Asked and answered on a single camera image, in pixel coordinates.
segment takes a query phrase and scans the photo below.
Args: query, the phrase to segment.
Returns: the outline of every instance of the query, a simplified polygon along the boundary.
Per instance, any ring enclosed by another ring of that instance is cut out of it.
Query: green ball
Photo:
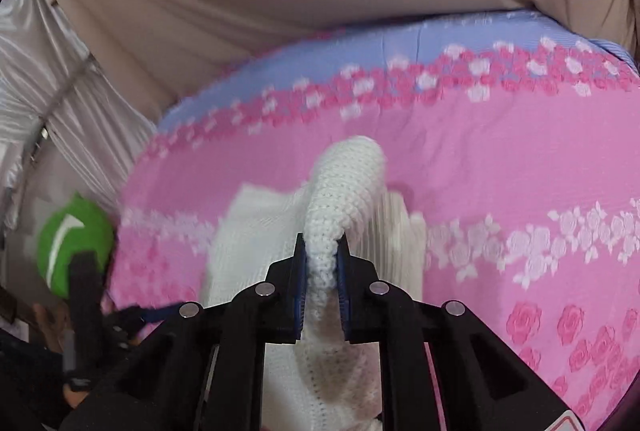
[[[38,271],[56,296],[68,299],[67,269],[71,258],[78,252],[94,251],[98,268],[104,272],[114,240],[107,214],[76,193],[66,207],[47,220],[40,232]]]

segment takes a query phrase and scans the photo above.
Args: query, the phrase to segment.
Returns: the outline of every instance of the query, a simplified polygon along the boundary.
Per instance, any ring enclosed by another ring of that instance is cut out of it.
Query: bed
[[[293,191],[367,135],[427,222],[423,300],[465,302],[596,430],[640,369],[639,84],[624,49],[529,10],[265,54],[162,119],[122,196],[110,295],[198,300],[244,183]]]

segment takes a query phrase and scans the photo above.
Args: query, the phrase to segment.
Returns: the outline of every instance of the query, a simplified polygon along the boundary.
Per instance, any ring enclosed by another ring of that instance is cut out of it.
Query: pink floral pattern
[[[638,310],[630,308],[626,311],[625,321],[622,323],[622,340],[626,343],[638,325]]]
[[[367,135],[429,224],[425,301],[467,303],[594,431],[640,361],[640,80],[586,42],[414,59],[267,88],[159,134],[124,199],[114,299],[195,299],[241,183],[291,191],[328,144]]]
[[[564,307],[562,316],[558,321],[558,336],[562,346],[570,345],[574,342],[576,335],[582,330],[584,322],[584,311],[575,305]]]
[[[580,371],[591,358],[591,345],[586,339],[581,339],[569,356],[569,367],[572,372]]]
[[[607,374],[607,368],[605,366],[601,366],[591,379],[591,384],[589,385],[590,397],[592,399],[596,398],[602,390],[607,387],[608,382],[609,376]]]
[[[591,406],[593,406],[593,398],[591,398],[591,395],[588,393],[585,393],[578,399],[578,402],[574,406],[575,414],[584,420],[589,414],[589,411],[591,411]]]
[[[514,345],[523,345],[538,333],[542,310],[534,303],[517,303],[507,319],[507,333]]]
[[[616,338],[616,331],[612,327],[601,327],[598,331],[593,346],[591,347],[591,360],[598,366],[607,358],[609,350],[613,347]]]
[[[567,382],[566,377],[564,375],[558,377],[551,385],[551,389],[556,392],[558,397],[564,397],[569,389],[569,383]]]
[[[465,90],[469,100],[481,103],[489,100],[495,87],[548,96],[572,88],[580,97],[589,97],[592,87],[630,90],[638,85],[640,78],[615,56],[551,45],[545,38],[533,51],[496,44],[494,50],[474,52],[450,45],[429,64],[396,58],[386,69],[348,66],[327,82],[302,79],[292,90],[269,88],[247,103],[214,108],[198,122],[156,135],[141,158],[165,158],[169,151],[196,149],[206,140],[227,138],[241,130],[258,134],[265,126],[309,123],[318,119],[321,110],[338,108],[348,119],[367,104],[383,109],[430,105],[454,89]]]
[[[533,350],[531,347],[527,347],[527,348],[523,348],[523,350],[520,352],[518,356],[533,371],[538,371],[538,367],[540,366],[540,360],[542,359],[542,354],[540,354],[539,351]]]

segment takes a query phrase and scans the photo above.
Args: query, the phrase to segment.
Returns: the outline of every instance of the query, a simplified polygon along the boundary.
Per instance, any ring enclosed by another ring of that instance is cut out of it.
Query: white crochet fabric
[[[335,289],[337,240],[363,251],[380,277],[420,297],[426,245],[421,216],[384,187],[380,147],[356,137],[330,147],[311,180],[290,195],[245,185],[221,221],[210,251],[204,305],[227,302],[292,255],[303,231],[308,283],[302,340],[268,345],[262,423],[271,431],[376,431],[380,413],[377,345],[344,342]],[[402,265],[389,261],[402,262]]]

